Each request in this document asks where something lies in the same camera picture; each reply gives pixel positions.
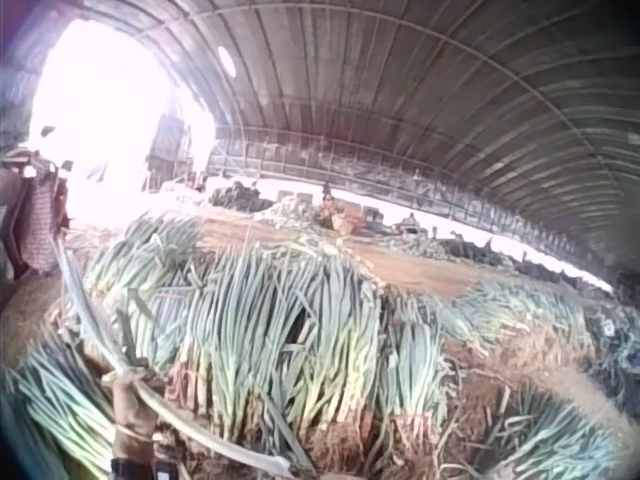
striped cloth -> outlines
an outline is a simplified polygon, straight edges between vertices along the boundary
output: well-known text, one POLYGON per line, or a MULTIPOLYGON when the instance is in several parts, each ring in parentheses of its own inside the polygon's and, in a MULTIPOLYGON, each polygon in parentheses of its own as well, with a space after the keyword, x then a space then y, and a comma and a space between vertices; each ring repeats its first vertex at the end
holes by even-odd
POLYGON ((20 219, 20 253, 38 273, 49 272, 56 265, 51 236, 55 232, 54 199, 58 177, 49 165, 49 162, 33 162, 37 175, 29 187, 20 219))

vegetable pile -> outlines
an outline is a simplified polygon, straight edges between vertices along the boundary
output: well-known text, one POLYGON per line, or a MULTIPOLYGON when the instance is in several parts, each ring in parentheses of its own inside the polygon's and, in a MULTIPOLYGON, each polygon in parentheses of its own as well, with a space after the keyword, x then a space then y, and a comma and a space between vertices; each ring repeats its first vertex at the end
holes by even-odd
MULTIPOLYGON (((169 387, 164 399, 141 390, 142 399, 224 457, 276 478, 314 478, 315 471, 379 478, 399 463, 438 464, 448 406, 460 394, 445 340, 489 355, 505 335, 545 321, 559 336, 592 341, 581 304, 561 295, 488 284, 454 301, 408 295, 382 288, 335 249, 203 253, 198 234, 192 217, 143 217, 84 286, 59 247, 80 328, 34 343, 5 374, 3 400, 21 395, 43 432, 39 443, 28 440, 33 428, 12 435, 49 462, 57 458, 50 436, 96 476, 108 469, 113 416, 74 346, 82 337, 117 371, 148 358, 169 387), (188 422, 179 410, 202 421, 188 422)), ((495 458, 475 467, 506 465, 513 478, 579 479, 615 463, 611 432, 533 389, 522 395, 490 442, 495 458), (572 469, 575 449, 579 469, 572 469), (562 476, 569 471, 577 473, 562 476)))

dirt floor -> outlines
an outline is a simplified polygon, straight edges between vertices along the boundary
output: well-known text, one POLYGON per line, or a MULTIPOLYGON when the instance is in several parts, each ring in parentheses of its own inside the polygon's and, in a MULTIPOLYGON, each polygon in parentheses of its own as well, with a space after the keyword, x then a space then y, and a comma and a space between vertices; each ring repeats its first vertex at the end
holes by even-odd
MULTIPOLYGON (((276 229, 223 209, 213 209, 207 213, 205 231, 201 243, 211 249, 229 244, 242 245, 247 239, 278 242, 300 236, 300 232, 276 229)), ((86 265, 96 252, 106 248, 121 233, 122 230, 76 225, 67 236, 67 244, 80 257, 81 263, 86 265)), ((335 244, 336 240, 333 232, 327 232, 327 241, 335 244)), ((343 248, 350 249, 365 261, 372 273, 383 282, 414 292, 456 296, 479 280, 513 281, 512 278, 469 265, 390 252, 357 238, 344 239, 342 244, 343 248)), ((17 292, 0 317, 0 355, 3 365, 15 364, 29 340, 47 323, 47 312, 60 298, 59 275, 49 278, 28 275, 20 281, 17 292)), ((540 387, 575 402, 594 421, 614 426, 620 432, 621 445, 640 450, 638 427, 622 416, 598 387, 578 373, 577 365, 589 353, 588 347, 574 347, 559 342, 555 335, 544 328, 512 339, 487 359, 460 345, 446 345, 446 353, 465 371, 465 376, 461 378, 462 397, 450 405, 450 417, 457 412, 456 428, 449 437, 441 462, 452 464, 464 458, 468 463, 473 463, 478 455, 474 443, 482 443, 486 435, 488 412, 497 408, 505 385, 515 392, 525 380, 534 381, 540 387)), ((636 450, 636 458, 640 458, 639 450, 636 450)), ((454 478, 461 474, 465 472, 447 467, 441 478, 454 478)))

arched roof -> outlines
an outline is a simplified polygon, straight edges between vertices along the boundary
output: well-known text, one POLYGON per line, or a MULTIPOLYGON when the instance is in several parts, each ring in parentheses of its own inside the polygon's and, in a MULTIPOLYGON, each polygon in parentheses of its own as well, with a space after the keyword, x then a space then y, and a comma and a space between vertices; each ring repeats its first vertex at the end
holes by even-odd
POLYGON ((192 87, 225 139, 212 167, 329 179, 617 272, 640 270, 640 41, 614 4, 64 3, 192 87))

hand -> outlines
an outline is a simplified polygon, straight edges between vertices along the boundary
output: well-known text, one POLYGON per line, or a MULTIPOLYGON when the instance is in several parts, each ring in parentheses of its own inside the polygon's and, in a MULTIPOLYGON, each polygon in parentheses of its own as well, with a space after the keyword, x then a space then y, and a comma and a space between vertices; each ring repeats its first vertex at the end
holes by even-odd
POLYGON ((137 360, 136 366, 122 375, 110 374, 103 378, 103 383, 111 383, 113 388, 113 410, 118 425, 113 443, 113 457, 130 459, 146 465, 153 460, 152 437, 158 414, 138 397, 138 382, 155 388, 161 385, 155 373, 148 368, 146 359, 137 360))

